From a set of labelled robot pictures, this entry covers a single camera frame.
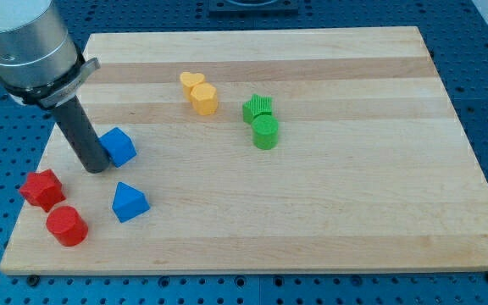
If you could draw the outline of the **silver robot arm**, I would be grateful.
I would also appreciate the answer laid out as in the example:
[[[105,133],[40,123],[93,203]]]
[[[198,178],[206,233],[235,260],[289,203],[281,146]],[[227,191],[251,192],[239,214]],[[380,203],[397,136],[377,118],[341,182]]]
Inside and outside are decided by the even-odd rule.
[[[0,82],[18,103],[58,107],[99,68],[84,59],[53,0],[0,0]]]

